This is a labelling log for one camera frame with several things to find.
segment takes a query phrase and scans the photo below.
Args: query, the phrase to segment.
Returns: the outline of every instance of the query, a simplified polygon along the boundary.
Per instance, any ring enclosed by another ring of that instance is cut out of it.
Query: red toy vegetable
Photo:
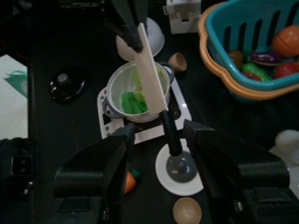
[[[243,74],[252,80],[255,81],[261,81],[261,79],[253,74],[253,73],[248,73],[248,72],[243,72]]]
[[[273,78],[279,79],[285,77],[289,74],[296,74],[296,73],[299,73],[299,63],[289,61],[275,68]]]

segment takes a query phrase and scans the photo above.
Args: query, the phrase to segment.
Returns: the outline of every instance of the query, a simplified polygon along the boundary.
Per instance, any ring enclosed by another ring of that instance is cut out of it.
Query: white plate
[[[181,139],[181,149],[189,152],[186,147],[186,142]],[[178,196],[189,196],[197,193],[202,189],[201,179],[198,173],[196,174],[194,178],[186,183],[178,183],[173,181],[166,173],[165,170],[165,162],[169,157],[169,147],[168,144],[161,148],[156,160],[154,160],[154,173],[156,177],[164,187],[164,189],[178,195]]]

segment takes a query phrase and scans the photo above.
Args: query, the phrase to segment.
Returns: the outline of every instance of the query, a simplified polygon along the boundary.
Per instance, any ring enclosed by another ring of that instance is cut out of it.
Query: teal basket
[[[227,54],[228,50],[271,50],[277,32],[288,25],[299,25],[297,7],[297,0],[233,0],[221,4],[206,17],[209,54],[228,70],[236,83],[245,88],[272,91],[299,83],[299,73],[276,80],[251,80],[241,74]]]

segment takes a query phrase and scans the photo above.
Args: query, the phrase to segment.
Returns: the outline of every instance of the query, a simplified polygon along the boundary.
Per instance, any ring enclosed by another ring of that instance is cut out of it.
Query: green object
[[[14,90],[26,98],[26,72],[24,71],[12,71],[8,74],[9,77],[4,80],[14,88]]]
[[[136,100],[133,92],[121,94],[121,108],[129,115],[141,114],[146,111],[145,103]]]
[[[144,96],[144,92],[141,90],[134,91],[133,95],[134,95],[134,99],[138,102],[145,102],[145,96]]]
[[[255,74],[261,79],[261,81],[272,80],[272,78],[267,75],[267,72],[251,62],[243,65],[241,72]]]

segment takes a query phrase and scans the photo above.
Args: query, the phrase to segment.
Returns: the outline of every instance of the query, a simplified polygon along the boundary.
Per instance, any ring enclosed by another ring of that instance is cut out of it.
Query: orange ball
[[[272,48],[284,58],[299,55],[299,25],[287,26],[275,35]]]

